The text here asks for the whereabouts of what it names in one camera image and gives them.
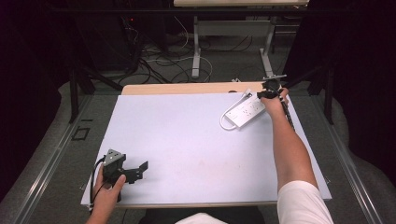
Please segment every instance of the gray carpet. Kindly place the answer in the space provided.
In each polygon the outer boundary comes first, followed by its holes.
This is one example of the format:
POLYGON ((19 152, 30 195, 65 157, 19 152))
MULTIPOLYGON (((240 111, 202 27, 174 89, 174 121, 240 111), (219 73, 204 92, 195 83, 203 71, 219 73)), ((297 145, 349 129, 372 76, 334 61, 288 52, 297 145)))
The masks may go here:
MULTIPOLYGON (((209 37, 210 48, 230 49, 239 43, 244 37, 209 37)), ((204 51, 202 56, 206 57, 211 64, 203 60, 201 66, 206 71, 213 68, 211 74, 212 82, 231 81, 238 77, 242 81, 260 80, 262 78, 261 59, 257 47, 259 42, 253 41, 251 47, 244 51, 233 52, 209 52, 204 51)), ((276 53, 270 55, 270 60, 276 74, 283 70, 289 46, 292 43, 292 36, 284 36, 276 41, 276 53)), ((241 49, 248 45, 245 42, 241 49)), ((191 61, 181 61, 177 65, 161 66, 156 63, 153 68, 168 78, 175 78, 175 82, 187 80, 187 76, 181 72, 181 68, 191 67, 191 61)), ((116 79, 117 74, 108 74, 116 79)), ((120 83, 136 84, 145 79, 144 76, 127 77, 120 83)), ((207 81, 202 75, 195 81, 207 81)), ((97 151, 101 145, 106 126, 111 117, 111 112, 116 103, 118 92, 114 92, 103 83, 95 82, 98 92, 88 98, 88 106, 78 118, 75 124, 76 129, 65 143, 65 151, 59 159, 59 164, 54 167, 53 175, 45 186, 42 195, 39 195, 37 204, 34 204, 31 214, 27 215, 28 223, 84 223, 88 216, 88 210, 80 205, 83 191, 80 187, 85 184, 90 176, 92 166, 95 162, 97 151)), ((334 153, 334 144, 330 138, 329 131, 320 118, 319 111, 315 108, 313 98, 308 96, 306 85, 303 83, 296 86, 290 97, 296 108, 300 122, 303 125, 307 139, 316 155, 318 165, 322 173, 331 181, 329 189, 333 199, 326 202, 331 211, 334 223, 366 223, 361 206, 356 195, 350 186, 348 179, 334 153)), ((58 111, 55 121, 53 121, 48 133, 42 143, 37 148, 35 155, 29 161, 26 169, 21 174, 13 189, 0 204, 0 222, 12 223, 16 220, 19 209, 25 203, 29 190, 34 185, 36 178, 40 175, 42 167, 48 161, 49 156, 59 149, 59 142, 64 137, 67 130, 67 121, 70 115, 70 105, 68 103, 68 87, 60 88, 63 94, 63 103, 58 111)), ((333 107, 335 129, 347 146, 347 122, 342 113, 342 108, 335 102, 333 107)), ((359 158, 354 158, 369 194, 372 196, 373 204, 385 223, 396 223, 396 192, 395 188, 389 184, 386 177, 372 165, 359 158)), ((267 205, 260 207, 267 223, 278 223, 276 207, 267 205)), ((137 223, 144 215, 145 210, 124 210, 116 209, 109 223, 137 223)))

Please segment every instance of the forearm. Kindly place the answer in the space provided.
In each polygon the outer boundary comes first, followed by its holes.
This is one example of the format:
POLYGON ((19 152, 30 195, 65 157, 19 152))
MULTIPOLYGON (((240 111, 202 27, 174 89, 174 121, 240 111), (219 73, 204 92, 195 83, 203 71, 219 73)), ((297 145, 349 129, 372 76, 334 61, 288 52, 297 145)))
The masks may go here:
POLYGON ((308 151, 285 114, 273 114, 272 120, 278 189, 293 180, 303 180, 318 187, 308 151))

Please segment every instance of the white table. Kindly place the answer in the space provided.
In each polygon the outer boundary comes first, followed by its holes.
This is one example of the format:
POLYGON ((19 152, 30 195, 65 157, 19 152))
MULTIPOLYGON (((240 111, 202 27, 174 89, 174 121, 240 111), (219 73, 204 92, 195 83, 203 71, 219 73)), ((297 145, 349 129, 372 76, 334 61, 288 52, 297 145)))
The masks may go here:
MULTIPOLYGON (((219 126, 240 91, 260 82, 135 85, 124 88, 98 160, 112 148, 126 154, 124 169, 148 161, 144 178, 121 192, 120 207, 198 207, 275 203, 272 123, 265 113, 242 129, 219 126)), ((308 148, 319 190, 332 196, 290 102, 297 134, 308 148)), ((81 204, 89 203, 89 189, 81 204)))
MULTIPOLYGON (((309 0, 175 0, 176 7, 276 7, 276 6, 303 6, 309 0)), ((191 76, 198 78, 201 49, 199 48, 200 35, 253 35, 266 36, 265 45, 260 49, 265 76, 274 76, 268 50, 276 25, 276 17, 270 21, 199 21, 194 17, 194 59, 191 76)))

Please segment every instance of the dark background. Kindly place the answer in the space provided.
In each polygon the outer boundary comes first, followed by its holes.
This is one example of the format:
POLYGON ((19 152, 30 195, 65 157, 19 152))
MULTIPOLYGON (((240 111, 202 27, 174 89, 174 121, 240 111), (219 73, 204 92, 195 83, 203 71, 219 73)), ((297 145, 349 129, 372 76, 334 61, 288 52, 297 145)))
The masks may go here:
MULTIPOLYGON (((63 0, 51 3, 56 7, 68 6, 63 0)), ((391 1, 355 3, 352 8, 361 10, 364 15, 353 21, 345 34, 345 42, 338 46, 342 51, 335 66, 334 97, 345 110, 350 150, 381 169, 395 185, 396 121, 393 115, 396 104, 392 87, 396 64, 396 45, 393 44, 396 6, 391 1)), ((87 47, 87 36, 81 34, 80 24, 70 18, 49 17, 42 6, 41 0, 1 2, 0 72, 4 92, 0 94, 0 103, 5 111, 1 119, 1 200, 53 121, 61 101, 57 90, 68 81, 68 71, 73 65, 68 56, 77 55, 88 66, 95 69, 98 66, 87 47), (69 42, 59 38, 53 24, 61 24, 62 30, 72 36, 69 42)), ((311 0, 309 7, 347 8, 351 5, 339 0, 311 0)), ((344 21, 334 17, 303 19, 285 66, 288 79, 306 73, 329 56, 332 43, 339 35, 337 32, 346 24, 344 21)), ((164 25, 166 32, 177 32, 166 20, 164 25)), ((121 60, 112 64, 123 67, 121 60)))

